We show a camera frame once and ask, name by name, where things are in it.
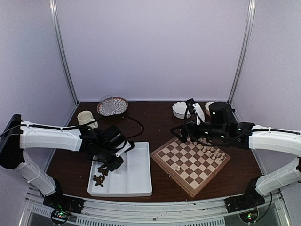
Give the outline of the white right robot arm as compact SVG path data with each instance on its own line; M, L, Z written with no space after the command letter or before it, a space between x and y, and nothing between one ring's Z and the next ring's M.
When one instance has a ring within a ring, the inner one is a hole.
M275 129L251 122L238 122L231 104L213 102L209 105L210 121L205 121L205 112L194 99L176 102L172 110L184 123L178 127L176 136L183 142L188 137L203 146L234 147L252 150L260 159L260 151L273 157L290 159L275 160L278 164L263 176L250 181L241 204L250 208L259 196L297 183L301 180L301 133L296 130Z

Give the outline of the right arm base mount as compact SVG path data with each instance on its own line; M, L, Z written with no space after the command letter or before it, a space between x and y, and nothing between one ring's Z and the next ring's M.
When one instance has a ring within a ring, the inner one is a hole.
M246 196L246 195L232 196L226 198L224 201L228 213L251 209L259 205L265 204L265 199L261 196L259 197Z

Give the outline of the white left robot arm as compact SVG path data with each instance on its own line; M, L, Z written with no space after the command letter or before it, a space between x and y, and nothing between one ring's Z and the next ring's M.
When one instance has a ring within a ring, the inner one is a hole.
M49 201L57 209L63 209L68 200L59 190L59 183L41 170L28 151L62 149L83 152L96 157L109 171L114 171L124 162L121 155L135 145L117 126L101 130L92 128L93 123L59 127L25 121L21 115L14 114L0 135L0 164L17 172L44 196L49 196Z

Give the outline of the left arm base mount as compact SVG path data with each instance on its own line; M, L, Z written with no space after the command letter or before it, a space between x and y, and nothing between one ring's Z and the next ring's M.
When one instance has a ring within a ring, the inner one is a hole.
M49 197L45 197L43 204L58 211L80 214L83 209L84 200L81 198L64 196L63 199L54 201Z

